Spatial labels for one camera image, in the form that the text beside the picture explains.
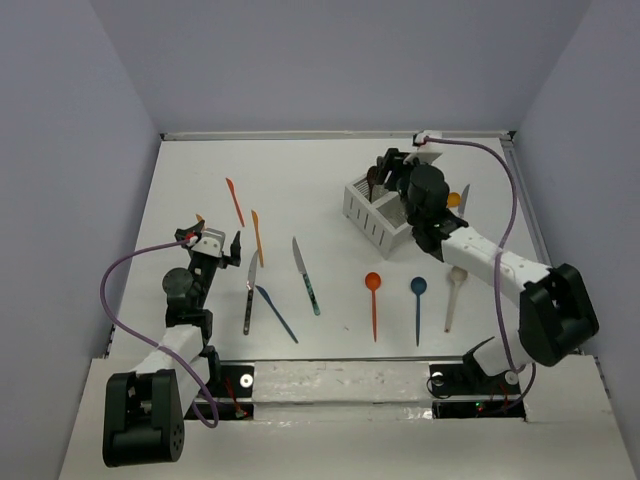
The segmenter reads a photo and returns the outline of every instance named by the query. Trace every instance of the blue knife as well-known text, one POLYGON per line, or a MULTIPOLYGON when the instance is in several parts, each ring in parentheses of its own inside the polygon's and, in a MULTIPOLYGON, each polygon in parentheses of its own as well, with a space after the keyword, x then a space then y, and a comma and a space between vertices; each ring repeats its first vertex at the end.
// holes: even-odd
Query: blue knife
POLYGON ((271 310, 273 310, 273 313, 276 314, 276 317, 278 317, 278 320, 280 320, 280 323, 282 323, 282 326, 287 331, 289 336, 293 339, 294 342, 298 343, 298 339, 296 338, 293 331, 289 328, 289 325, 287 325, 287 322, 284 321, 284 318, 282 318, 282 315, 280 315, 280 312, 271 301, 271 297, 269 297, 269 294, 267 293, 267 291, 264 288, 262 288, 260 285, 256 285, 256 289, 258 290, 258 292, 260 292, 260 295, 262 295, 262 298, 264 298, 265 301, 269 304, 269 306, 271 307, 271 310))

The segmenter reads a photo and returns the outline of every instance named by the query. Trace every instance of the black connector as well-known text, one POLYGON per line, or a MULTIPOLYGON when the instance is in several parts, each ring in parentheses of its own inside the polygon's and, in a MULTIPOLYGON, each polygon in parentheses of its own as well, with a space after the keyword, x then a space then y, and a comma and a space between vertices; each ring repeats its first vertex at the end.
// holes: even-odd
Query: black connector
POLYGON ((184 446, 184 420, 175 370, 107 382, 102 458, 107 467, 175 462, 184 446))

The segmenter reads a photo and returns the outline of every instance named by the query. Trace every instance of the metal knife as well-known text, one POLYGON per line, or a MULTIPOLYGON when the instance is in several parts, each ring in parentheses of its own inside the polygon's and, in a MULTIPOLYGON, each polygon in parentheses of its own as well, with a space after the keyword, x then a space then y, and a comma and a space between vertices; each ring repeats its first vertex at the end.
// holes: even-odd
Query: metal knife
POLYGON ((471 184, 468 183, 467 186, 464 187, 464 190, 462 190, 462 195, 460 195, 460 205, 458 205, 458 217, 460 218, 464 218, 464 210, 467 208, 467 197, 469 196, 470 186, 471 184))
POLYGON ((320 315, 320 307, 318 306, 318 302, 316 301, 316 296, 313 293, 313 288, 311 287, 311 281, 309 280, 309 275, 307 274, 307 269, 304 266, 304 261, 302 260, 302 254, 300 253, 300 247, 298 247, 298 241, 296 237, 293 237, 291 241, 291 246, 293 247, 293 258, 296 260, 296 266, 298 267, 298 272, 302 274, 302 278, 304 279, 304 285, 307 287, 307 293, 309 294, 309 299, 311 300, 311 305, 313 306, 313 313, 316 315, 320 315))
POLYGON ((244 312, 244 329, 242 333, 249 335, 249 325, 251 323, 251 307, 253 306, 253 288, 256 284, 256 271, 258 270, 258 251, 253 254, 249 264, 249 276, 247 277, 247 309, 244 312))

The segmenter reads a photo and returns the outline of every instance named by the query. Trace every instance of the white table surface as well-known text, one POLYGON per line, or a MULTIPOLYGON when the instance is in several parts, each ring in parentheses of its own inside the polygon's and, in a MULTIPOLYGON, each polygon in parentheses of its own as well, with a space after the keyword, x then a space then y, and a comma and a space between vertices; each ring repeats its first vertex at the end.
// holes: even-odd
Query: white table surface
MULTIPOLYGON (((497 138, 477 141, 502 154, 497 138)), ((231 178, 243 209, 243 263, 216 273, 206 308, 214 314, 216 346, 223 360, 398 358, 461 355, 497 333, 491 287, 469 277, 462 287, 452 332, 443 331, 450 267, 421 252, 413 243, 384 261, 358 229, 342 215, 344 186, 366 172, 387 148, 410 149, 406 139, 245 140, 164 142, 153 177, 137 248, 173 239, 176 228, 202 215, 208 227, 227 233, 227 249, 239 221, 225 177, 231 178), (260 216, 265 268, 257 283, 296 333, 294 344, 256 292, 251 334, 242 334, 248 263, 255 251, 251 209, 260 216), (322 315, 315 317, 291 252, 296 236, 322 315), (382 276, 378 291, 378 342, 371 328, 371 295, 364 287, 369 271, 382 276), (426 278, 422 299, 422 336, 415 345, 415 297, 409 282, 426 278)), ((471 184, 465 218, 497 242, 508 221, 510 190, 500 165, 487 153, 445 146, 435 164, 451 190, 471 184)), ((521 209, 507 247, 535 259, 535 249, 521 209)), ((155 339, 164 331, 166 297, 163 276, 188 265, 184 250, 172 249, 134 259, 120 318, 155 339)), ((518 311, 504 299, 509 325, 518 311)), ((112 357, 143 357, 148 349, 118 330, 112 357)))
MULTIPOLYGON (((570 356, 552 369, 539 369, 525 401, 527 422, 433 420, 412 415, 392 398, 382 406, 347 410, 335 403, 274 409, 273 403, 263 408, 257 402, 253 421, 221 422, 214 430, 185 422, 185 448, 177 463, 109 469, 101 456, 105 384, 111 374, 133 365, 133 359, 93 362, 61 480, 635 479, 591 357, 570 356)), ((400 384, 422 383, 415 365, 390 368, 395 368, 394 391, 400 384)), ((286 363, 282 369, 273 378, 272 368, 261 369, 254 387, 263 396, 275 392, 283 374, 295 375, 286 363)), ((344 395, 366 399, 357 377, 353 380, 355 392, 343 385, 344 395)), ((323 398, 314 385, 313 378, 306 384, 308 402, 323 398)), ((384 385, 371 383, 372 400, 384 385)), ((303 387, 304 380, 291 390, 292 400, 303 387)))

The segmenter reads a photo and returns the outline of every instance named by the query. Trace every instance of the gray wall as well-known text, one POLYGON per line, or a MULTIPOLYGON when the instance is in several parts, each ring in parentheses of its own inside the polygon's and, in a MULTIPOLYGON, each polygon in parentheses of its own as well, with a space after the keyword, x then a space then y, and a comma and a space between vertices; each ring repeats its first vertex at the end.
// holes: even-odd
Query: gray wall
POLYGON ((551 257, 582 271, 640 473, 640 3, 595 0, 516 136, 551 257))
POLYGON ((160 131, 515 129, 587 0, 92 0, 160 131))
POLYGON ((106 344, 100 277, 134 245, 159 140, 88 1, 3 0, 0 59, 0 477, 47 480, 106 344))

